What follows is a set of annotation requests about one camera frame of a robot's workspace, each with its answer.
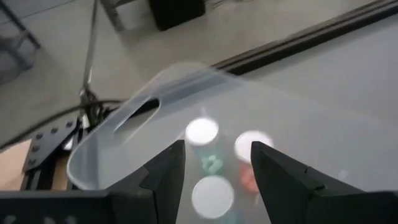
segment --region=white circular cap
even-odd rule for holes
[[[260,141],[270,147],[274,147],[272,138],[266,133],[260,131],[246,131],[242,133],[235,141],[234,150],[240,161],[251,164],[251,143],[254,141]]]
[[[192,205],[203,218],[225,215],[234,203],[234,189],[227,179],[211,175],[200,180],[192,191]]]
[[[185,129],[185,139],[194,146],[204,146],[217,137],[218,124],[208,117],[191,121]]]

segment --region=black cable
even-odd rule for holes
[[[11,146],[15,143],[18,143],[21,139],[29,135],[30,133],[38,130],[39,128],[45,126],[51,121],[54,121],[56,119],[61,118],[62,116],[65,116],[67,114],[70,114],[72,112],[75,112],[77,110],[89,108],[91,106],[96,106],[96,105],[102,105],[105,103],[122,103],[124,100],[99,100],[95,102],[90,102],[90,103],[85,103],[85,104],[80,104],[76,106],[72,106],[70,108],[67,108],[65,110],[62,110],[54,115],[49,116],[48,118],[43,119],[42,121],[39,121],[38,123],[32,125],[31,127],[27,128],[25,131],[19,133],[17,136],[11,138],[10,140],[6,141],[0,146],[0,151],[8,146]]]

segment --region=clear plastic container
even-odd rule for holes
[[[159,109],[121,141],[115,132],[150,98],[159,99]],[[264,131],[274,148],[334,178],[344,171],[342,181],[357,188],[398,189],[395,125],[195,63],[164,70],[91,132],[73,152],[68,176],[81,189],[105,189],[183,138],[188,123],[203,115],[219,125],[223,176],[234,188],[236,219],[244,223],[269,222],[261,199],[248,194],[239,181],[234,142],[247,130]],[[191,202],[192,190],[205,174],[195,153],[186,150],[177,223],[206,223]]]

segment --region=plastic lid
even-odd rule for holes
[[[270,147],[274,147],[272,138],[261,131],[245,131],[235,141],[235,154],[240,161],[251,164],[250,152],[251,143],[254,141],[260,141]]]
[[[185,139],[194,146],[204,146],[212,142],[217,134],[217,122],[209,117],[200,117],[188,124]]]
[[[227,179],[211,175],[200,180],[192,191],[192,205],[203,218],[216,219],[234,203],[234,189]]]

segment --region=concrete floor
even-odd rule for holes
[[[371,0],[252,0],[226,2],[165,32],[152,23],[116,33],[99,10],[92,85],[100,98],[128,98],[166,66],[184,60],[214,64],[287,37]],[[23,18],[43,48],[34,67],[0,85],[0,142],[78,103],[92,0],[76,0]],[[0,27],[10,34],[10,24]]]

